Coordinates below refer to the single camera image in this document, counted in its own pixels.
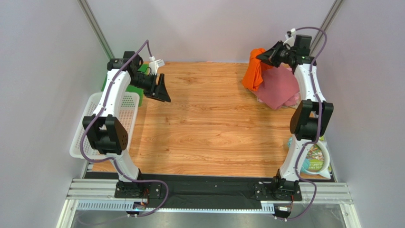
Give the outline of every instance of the pile of clothes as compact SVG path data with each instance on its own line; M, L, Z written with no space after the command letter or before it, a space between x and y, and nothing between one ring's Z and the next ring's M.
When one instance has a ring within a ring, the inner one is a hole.
M291 69L262 63L256 56L265 51L259 48L251 52L248 70L242 80L243 86L272 109L296 105L299 100L299 86Z

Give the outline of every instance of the white wall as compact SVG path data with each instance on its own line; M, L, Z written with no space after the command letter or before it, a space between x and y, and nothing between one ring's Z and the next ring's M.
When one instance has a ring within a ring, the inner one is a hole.
M69 146L107 58L77 1L2 1L1 227L55 227L83 160Z
M405 224L405 1L345 1L328 31L318 79L335 106L328 145L360 221Z
M215 62L247 62L252 49L272 47L291 28L320 26L333 2L88 0L116 57L149 39L166 61Z

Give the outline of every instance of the green cloth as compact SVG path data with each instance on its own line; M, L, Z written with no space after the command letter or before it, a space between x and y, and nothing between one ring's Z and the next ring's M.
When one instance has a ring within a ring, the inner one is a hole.
M149 66L148 64L142 64L142 66L139 68L139 71L145 72L148 69L148 66ZM107 83L107 76L104 79L103 87L101 88L102 92L104 91L106 83ZM130 92L130 93L137 93L139 95L139 106L142 105L142 99L144 97L144 90L143 89L140 89L140 88L137 88L135 86L129 85L128 88L126 89L126 91Z

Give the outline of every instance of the wood grain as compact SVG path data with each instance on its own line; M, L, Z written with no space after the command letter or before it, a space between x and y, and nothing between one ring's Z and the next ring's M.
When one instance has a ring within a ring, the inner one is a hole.
M292 108L271 110L241 84L245 63L168 62L171 103L144 99L130 155L143 173L272 177L283 164ZM115 171L109 162L94 171Z

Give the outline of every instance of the white plastic basket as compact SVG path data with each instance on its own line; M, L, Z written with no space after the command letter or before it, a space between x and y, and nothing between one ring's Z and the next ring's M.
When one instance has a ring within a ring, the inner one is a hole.
M70 146L69 152L70 155L74 158L84 159L80 153L80 139L84 133L84 128L82 125L83 117L91 116L93 114L98 103L100 102L102 94L103 93L100 92L91 95L87 102L82 118L80 119L79 125L77 126L75 137L73 138L73 142ZM137 93L125 92L124 98L122 99L121 108L119 110L118 119L121 122L122 126L124 126L125 130L128 132L129 138L127 146L128 150L131 146L132 132L134 131L136 115L138 114L138 105L139 105L139 95ZM83 143L83 150L85 154L91 159L106 158L105 155L100 154L97 150L93 150L93 148L91 148L87 137L85 138L85 141Z

